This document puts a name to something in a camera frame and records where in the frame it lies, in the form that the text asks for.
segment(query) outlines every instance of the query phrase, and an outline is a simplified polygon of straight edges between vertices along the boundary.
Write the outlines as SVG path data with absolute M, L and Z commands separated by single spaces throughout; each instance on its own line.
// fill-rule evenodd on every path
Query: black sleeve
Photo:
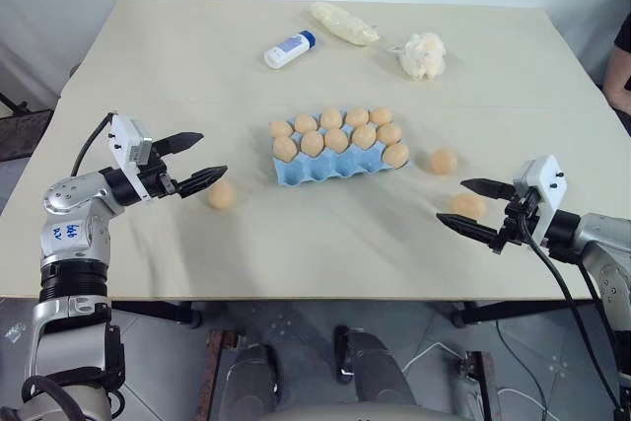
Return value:
M 627 15 L 627 20 L 620 27 L 620 32 L 618 32 L 614 43 L 618 48 L 631 53 L 631 14 Z

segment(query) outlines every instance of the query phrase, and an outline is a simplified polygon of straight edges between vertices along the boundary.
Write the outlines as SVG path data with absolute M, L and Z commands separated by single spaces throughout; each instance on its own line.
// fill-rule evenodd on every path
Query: beige table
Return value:
M 434 217 L 465 177 L 510 180 L 552 153 L 565 169 L 563 208 L 631 215 L 631 140 L 540 10 L 348 4 L 383 39 L 356 47 L 329 35 L 305 2 L 120 0 L 0 218 L 0 295 L 38 292 L 45 189 L 70 172 L 109 110 L 156 138 L 203 132 L 168 158 L 180 179 L 227 164 L 231 212 L 184 200 L 138 204 L 110 224 L 109 293 L 138 298 L 560 298 L 526 248 L 502 256 Z M 262 52 L 302 29 L 316 47 L 280 71 Z M 389 46 L 435 32 L 449 51 L 434 82 L 406 79 Z M 390 106 L 414 159 L 439 146 L 461 156 L 457 176 L 418 166 L 297 188 L 276 185 L 266 124 L 329 106 Z M 114 165 L 101 137 L 82 172 Z M 504 203 L 483 223 L 497 228 Z M 577 297 L 578 272 L 559 264 Z

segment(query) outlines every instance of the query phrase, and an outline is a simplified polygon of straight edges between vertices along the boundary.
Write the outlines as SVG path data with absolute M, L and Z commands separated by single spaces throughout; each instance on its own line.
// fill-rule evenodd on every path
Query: white bottle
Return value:
M 292 59 L 313 48 L 315 44 L 316 38 L 313 34 L 303 30 L 299 34 L 290 36 L 282 43 L 265 51 L 263 59 L 270 68 L 282 68 Z

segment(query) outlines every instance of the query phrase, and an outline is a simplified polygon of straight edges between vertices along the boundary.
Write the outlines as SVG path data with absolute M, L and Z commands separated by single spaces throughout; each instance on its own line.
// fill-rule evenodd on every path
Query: blue label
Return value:
M 291 37 L 287 38 L 282 43 L 280 43 L 278 45 L 278 47 L 280 49 L 282 49 L 283 51 L 285 51 L 286 53 L 289 53 L 295 47 L 300 46 L 301 43 L 302 43 L 302 40 L 301 40 L 300 36 L 299 35 L 294 35 L 294 36 L 291 36 Z
M 69 239 L 74 239 L 75 237 L 77 237 L 77 230 L 79 229 L 79 226 L 76 224 L 71 224 L 69 226 L 66 226 L 66 235 L 68 236 Z

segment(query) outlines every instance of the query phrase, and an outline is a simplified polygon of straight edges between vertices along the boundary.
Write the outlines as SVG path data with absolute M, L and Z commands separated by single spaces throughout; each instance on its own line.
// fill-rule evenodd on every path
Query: white cable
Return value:
M 500 389 L 497 390 L 497 394 L 498 395 L 502 394 L 502 393 L 518 394 L 519 396 L 521 396 L 521 397 L 527 399 L 528 401 L 531 401 L 534 404 L 536 404 L 537 407 L 541 411 L 543 411 L 543 409 L 544 409 L 543 405 L 541 403 L 539 403 L 536 399 L 534 399 L 529 394 L 525 394 L 523 391 L 519 391 L 518 389 L 505 387 L 505 388 L 500 388 Z M 472 392 L 472 391 L 470 391 L 468 393 L 468 395 L 474 395 L 475 399 L 477 400 L 477 405 L 478 405 L 478 408 L 479 408 L 478 412 L 474 412 L 473 411 L 473 409 L 471 408 L 471 404 L 468 402 L 468 399 L 467 399 L 467 404 L 468 404 L 469 411 L 471 411 L 471 414 L 473 415 L 474 420 L 478 421 L 479 417 L 482 416 L 482 413 L 483 413 L 483 410 L 482 410 L 482 395 L 480 393 L 475 393 L 475 392 Z M 547 412 L 547 416 L 548 416 L 548 418 L 553 419 L 554 421 L 561 421 L 558 417 L 556 417 L 554 414 L 552 414 L 549 409 L 548 409 L 548 412 Z
M 443 344 L 442 342 L 434 342 L 432 345 L 430 345 L 427 349 L 425 349 L 423 352 L 421 352 L 420 354 L 414 356 L 407 364 L 405 364 L 403 366 L 403 370 L 401 372 L 405 373 L 409 370 L 409 368 L 412 366 L 412 364 L 414 362 L 416 362 L 418 359 L 420 359 L 421 357 L 423 357 L 425 354 L 427 354 L 430 350 L 432 350 L 434 347 L 440 347 L 441 349 L 449 352 L 450 354 L 452 354 L 455 357 L 458 357 L 461 360 L 464 360 L 464 357 L 461 356 L 460 354 L 458 354 L 454 349 L 450 349 L 447 345 Z
M 518 394 L 519 396 L 524 397 L 525 399 L 529 399 L 530 401 L 532 401 L 534 404 L 536 404 L 541 411 L 543 411 L 543 405 L 541 403 L 539 403 L 536 399 L 534 399 L 532 396 L 530 396 L 529 394 L 525 394 L 522 391 L 519 391 L 518 389 L 514 389 L 514 388 L 500 388 L 497 391 L 497 394 L 502 394 L 502 393 L 514 393 L 514 394 Z M 556 416 L 554 416 L 550 410 L 548 409 L 548 417 L 552 418 L 554 421 L 561 421 L 559 418 L 557 418 Z

